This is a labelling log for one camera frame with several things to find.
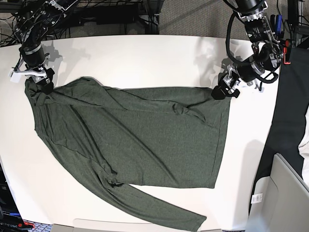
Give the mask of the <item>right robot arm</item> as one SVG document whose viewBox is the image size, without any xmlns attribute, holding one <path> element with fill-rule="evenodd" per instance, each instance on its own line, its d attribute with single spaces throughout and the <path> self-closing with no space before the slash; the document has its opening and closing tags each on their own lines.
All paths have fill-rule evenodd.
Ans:
<svg viewBox="0 0 309 232">
<path fill-rule="evenodd" d="M 48 31 L 62 22 L 79 4 L 78 0 L 40 0 L 25 11 L 16 21 L 16 37 L 19 39 L 20 57 L 13 67 L 10 78 L 18 82 L 22 76 L 32 78 L 42 88 L 42 92 L 53 91 L 54 70 L 45 67 L 48 54 L 44 52 L 42 40 Z"/>
</svg>

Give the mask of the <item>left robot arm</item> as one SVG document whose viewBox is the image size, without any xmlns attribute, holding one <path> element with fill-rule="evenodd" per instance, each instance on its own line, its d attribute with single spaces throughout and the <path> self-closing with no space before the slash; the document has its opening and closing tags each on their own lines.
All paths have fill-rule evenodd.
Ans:
<svg viewBox="0 0 309 232">
<path fill-rule="evenodd" d="M 263 84 L 272 84 L 278 79 L 276 71 L 284 58 L 280 42 L 281 15 L 268 17 L 264 13 L 268 8 L 265 0 L 237 0 L 235 3 L 232 5 L 229 1 L 225 1 L 233 11 L 225 39 L 226 54 L 232 63 L 228 65 L 226 74 L 220 77 L 218 84 L 212 90 L 211 95 L 215 100 L 223 100 L 226 97 L 237 98 L 240 94 L 237 89 L 240 82 L 255 84 L 261 92 Z M 243 61 L 234 57 L 230 50 L 231 30 L 235 19 L 244 25 L 253 51 L 253 54 Z"/>
</svg>

